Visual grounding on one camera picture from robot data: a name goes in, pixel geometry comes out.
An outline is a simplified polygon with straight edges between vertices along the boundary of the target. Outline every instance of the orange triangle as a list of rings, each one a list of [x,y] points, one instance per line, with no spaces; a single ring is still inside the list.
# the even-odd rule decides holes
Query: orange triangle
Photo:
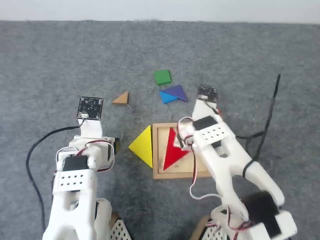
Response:
[[[125,91],[123,94],[118,96],[115,100],[112,101],[113,104],[128,104],[128,91]]]

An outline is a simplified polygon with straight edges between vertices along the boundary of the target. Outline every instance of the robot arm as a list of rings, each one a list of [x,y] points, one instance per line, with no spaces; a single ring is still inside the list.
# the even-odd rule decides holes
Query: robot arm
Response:
[[[232,219],[236,221],[235,226],[237,219],[238,225],[243,221],[252,220],[254,214],[251,208],[249,211],[245,203],[239,199],[232,182],[232,177],[241,176],[243,169],[252,158],[242,148],[235,134],[218,114],[217,91],[214,88],[207,86],[199,88],[192,121],[180,123],[178,131],[175,145],[183,150],[191,150],[192,144],[192,150],[201,156],[201,160],[216,182],[216,189],[221,197],[223,208],[227,208],[232,213]],[[249,166],[245,178],[271,196],[269,202],[275,206],[276,211],[284,204],[285,197],[282,191],[258,162],[253,162]],[[212,211],[212,214],[212,219],[219,222],[225,231],[230,233],[230,236],[235,235],[236,231],[229,227],[228,217],[221,213],[221,209]],[[276,238],[273,238],[273,234],[269,234],[267,231],[269,229],[266,230],[269,226],[261,223],[262,226],[256,224],[250,227],[245,231],[246,235],[242,233],[243,238],[241,239],[284,240],[297,232],[297,227],[289,212],[282,211],[275,218],[281,232]]]
[[[102,98],[80,99],[79,124],[85,119],[81,135],[56,154],[52,208],[43,240],[110,238],[112,207],[106,199],[97,199],[96,172],[113,166],[118,142],[113,137],[103,137],[102,103]]]

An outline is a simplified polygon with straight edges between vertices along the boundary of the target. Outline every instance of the black cable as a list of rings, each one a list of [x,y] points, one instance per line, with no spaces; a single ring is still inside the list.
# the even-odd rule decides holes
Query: black cable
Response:
[[[255,155],[253,156],[252,160],[250,162],[248,162],[245,167],[243,168],[243,172],[242,172],[242,176],[244,178],[246,178],[246,171],[248,169],[248,167],[255,161],[258,160],[259,158],[259,155],[260,155],[260,152],[261,152],[261,148],[265,142],[265,139],[266,139],[266,135],[267,135],[267,132],[268,132],[268,128],[269,128],[269,125],[270,125],[270,122],[271,122],[271,118],[272,118],[272,113],[273,113],[273,110],[274,110],[274,105],[276,103],[276,97],[277,97],[277,93],[278,93],[278,88],[279,88],[279,83],[280,83],[280,79],[281,79],[281,74],[279,73],[277,79],[276,79],[276,82],[275,82],[275,87],[274,87],[274,92],[273,92],[273,96],[272,96],[272,99],[271,99],[271,104],[270,104],[270,108],[269,108],[269,113],[268,113],[268,117],[266,119],[266,122],[265,122],[265,126],[264,126],[264,130],[263,130],[263,134],[262,134],[262,137],[261,137],[261,140],[260,140],[260,143],[259,143],[259,146],[255,152]]]
[[[39,191],[39,188],[35,182],[35,179],[34,177],[32,176],[32,173],[30,171],[30,157],[31,157],[31,154],[33,152],[33,150],[36,148],[36,146],[38,146],[39,143],[41,143],[43,140],[45,140],[47,137],[51,136],[52,134],[56,134],[56,133],[59,133],[59,132],[62,132],[62,131],[66,131],[66,130],[72,130],[72,129],[78,129],[81,127],[81,125],[84,123],[85,120],[82,121],[82,123],[78,126],[67,126],[67,127],[63,127],[63,128],[59,128],[57,130],[53,130],[49,133],[47,133],[45,136],[43,136],[41,139],[39,139],[38,141],[36,141],[32,147],[30,148],[27,156],[26,156],[26,160],[25,160],[25,167],[26,167],[26,172],[28,174],[28,177],[33,185],[33,188],[36,192],[36,195],[39,199],[39,203],[40,203],[40,208],[41,208],[41,225],[42,225],[42,230],[43,232],[45,232],[46,230],[46,216],[45,216],[45,205],[44,205],[44,200],[41,196],[41,193]]]
[[[219,115],[218,111],[215,110],[214,107],[210,106],[206,100],[203,100],[203,101],[204,101],[205,105],[207,105],[209,108],[211,108],[215,114]]]
[[[250,152],[249,152],[249,143],[252,141],[252,139],[254,138],[257,138],[257,137],[260,137],[264,134],[263,131],[259,131],[259,132],[256,132],[255,134],[252,134],[250,136],[235,136],[236,138],[239,138],[239,139],[245,139],[245,151],[249,154],[249,156],[251,155]]]

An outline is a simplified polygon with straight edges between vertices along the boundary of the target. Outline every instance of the purple triangle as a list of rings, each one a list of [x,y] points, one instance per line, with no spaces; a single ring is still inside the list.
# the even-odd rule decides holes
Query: purple triangle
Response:
[[[170,94],[172,96],[177,97],[178,99],[181,99],[182,101],[188,102],[188,98],[187,98],[184,90],[182,89],[181,85],[169,87],[165,90],[162,90],[161,92],[164,92],[166,94]]]

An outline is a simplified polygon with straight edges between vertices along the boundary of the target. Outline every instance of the wooden frame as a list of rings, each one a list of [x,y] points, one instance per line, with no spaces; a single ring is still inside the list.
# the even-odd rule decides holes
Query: wooden frame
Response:
[[[152,124],[152,161],[153,161],[153,179],[182,179],[193,177],[194,159],[192,152],[182,157],[168,169],[163,170],[164,159],[167,152],[167,143],[169,130],[173,128],[176,131],[177,123],[154,123]],[[211,177],[206,166],[197,159],[197,176]]]

